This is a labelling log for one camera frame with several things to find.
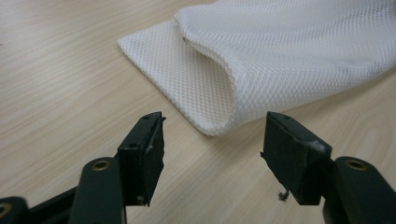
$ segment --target wooden table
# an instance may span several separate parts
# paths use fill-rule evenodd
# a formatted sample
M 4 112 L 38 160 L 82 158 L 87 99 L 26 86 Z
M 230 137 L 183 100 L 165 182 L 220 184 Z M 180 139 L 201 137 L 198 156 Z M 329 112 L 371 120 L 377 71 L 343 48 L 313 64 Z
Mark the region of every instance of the wooden table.
M 151 207 L 130 223 L 323 223 L 321 206 L 289 198 L 260 157 L 264 119 L 220 137 L 199 133 L 127 60 L 117 40 L 210 0 L 1 1 L 0 197 L 30 206 L 113 156 L 147 113 L 162 111 L 165 167 Z M 396 70 L 285 113 L 375 165 L 396 188 Z

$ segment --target mounting hole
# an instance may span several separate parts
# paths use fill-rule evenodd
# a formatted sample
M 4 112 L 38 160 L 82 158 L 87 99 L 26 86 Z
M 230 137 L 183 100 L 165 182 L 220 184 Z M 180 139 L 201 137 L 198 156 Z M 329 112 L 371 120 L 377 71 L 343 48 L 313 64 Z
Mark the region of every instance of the mounting hole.
M 97 161 L 93 166 L 92 169 L 94 171 L 103 171 L 110 166 L 110 162 L 108 161 Z
M 0 203 L 0 217 L 4 217 L 12 209 L 11 203 Z
M 359 170 L 359 171 L 367 170 L 367 166 L 361 163 L 360 161 L 348 160 L 346 161 L 346 165 L 354 170 Z

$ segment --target light wood surface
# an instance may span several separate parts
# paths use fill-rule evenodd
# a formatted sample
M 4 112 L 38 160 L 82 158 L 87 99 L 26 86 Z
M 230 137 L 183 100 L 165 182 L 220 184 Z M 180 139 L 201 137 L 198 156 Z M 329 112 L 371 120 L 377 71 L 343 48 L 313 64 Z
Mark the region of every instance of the light wood surface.
M 260 157 L 264 119 L 220 137 L 195 130 L 126 59 L 117 40 L 213 1 L 0 1 L 0 198 L 30 206 L 113 156 L 137 120 L 162 111 L 165 167 L 151 207 L 129 223 L 323 223 L 299 206 Z M 285 113 L 376 166 L 396 188 L 396 70 Z

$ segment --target white mesh fabric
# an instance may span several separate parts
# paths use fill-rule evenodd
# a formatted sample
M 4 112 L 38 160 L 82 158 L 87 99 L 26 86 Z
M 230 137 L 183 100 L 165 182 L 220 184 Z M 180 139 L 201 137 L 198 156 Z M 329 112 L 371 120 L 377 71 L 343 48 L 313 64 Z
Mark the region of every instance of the white mesh fabric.
M 119 40 L 201 132 L 344 91 L 396 64 L 396 1 L 233 0 Z

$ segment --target fabric fold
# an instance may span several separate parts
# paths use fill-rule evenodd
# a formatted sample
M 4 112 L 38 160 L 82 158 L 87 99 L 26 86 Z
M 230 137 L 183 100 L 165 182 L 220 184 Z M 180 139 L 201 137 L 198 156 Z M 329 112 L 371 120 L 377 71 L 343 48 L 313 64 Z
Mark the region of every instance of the fabric fold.
M 119 40 L 201 132 L 220 135 L 396 64 L 396 3 L 219 1 Z

